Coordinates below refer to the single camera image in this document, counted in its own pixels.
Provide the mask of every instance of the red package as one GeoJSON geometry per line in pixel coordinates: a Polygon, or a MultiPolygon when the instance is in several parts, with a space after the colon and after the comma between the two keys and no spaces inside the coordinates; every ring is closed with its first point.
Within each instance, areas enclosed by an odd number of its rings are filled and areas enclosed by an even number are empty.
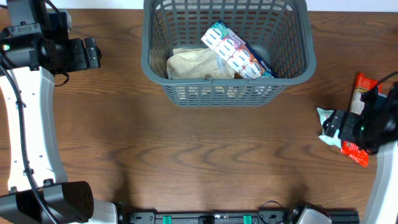
{"type": "MultiPolygon", "coordinates": [[[[351,106],[349,107],[349,112],[361,114],[363,108],[365,107],[365,103],[361,101],[362,93],[366,93],[376,85],[377,81],[367,78],[362,73],[360,73],[356,77],[353,98],[351,100],[351,106]]],[[[381,88],[382,85],[379,85],[379,93],[381,92],[381,88]]],[[[369,164],[368,153],[365,150],[360,149],[354,143],[343,141],[341,152],[343,154],[346,154],[347,156],[350,156],[350,158],[355,160],[357,163],[361,164],[363,167],[367,167],[369,164]]]]}

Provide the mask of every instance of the basket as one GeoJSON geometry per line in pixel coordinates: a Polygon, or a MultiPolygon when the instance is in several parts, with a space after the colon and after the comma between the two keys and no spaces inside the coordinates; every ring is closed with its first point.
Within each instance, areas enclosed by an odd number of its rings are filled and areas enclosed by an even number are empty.
{"type": "Polygon", "coordinates": [[[316,58],[304,0],[145,0],[141,66],[180,106],[258,106],[307,81],[316,58]],[[207,48],[200,38],[222,20],[280,78],[168,79],[173,49],[207,48]]]}

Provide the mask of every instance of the wooden table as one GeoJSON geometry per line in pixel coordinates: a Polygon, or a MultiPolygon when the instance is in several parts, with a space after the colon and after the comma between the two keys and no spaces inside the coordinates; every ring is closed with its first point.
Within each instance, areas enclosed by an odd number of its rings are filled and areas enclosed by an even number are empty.
{"type": "MultiPolygon", "coordinates": [[[[398,14],[311,12],[318,67],[308,82],[267,106],[180,108],[141,70],[143,11],[69,12],[70,37],[95,37],[103,53],[100,69],[71,73],[55,90],[69,181],[85,180],[96,198],[129,210],[256,210],[266,200],[306,200],[364,214],[376,158],[363,168],[321,142],[317,107],[347,110],[356,73],[380,79],[398,70],[398,14]]],[[[4,26],[8,13],[0,10],[4,26]]],[[[7,194],[10,146],[0,102],[0,190],[7,194]]]]}

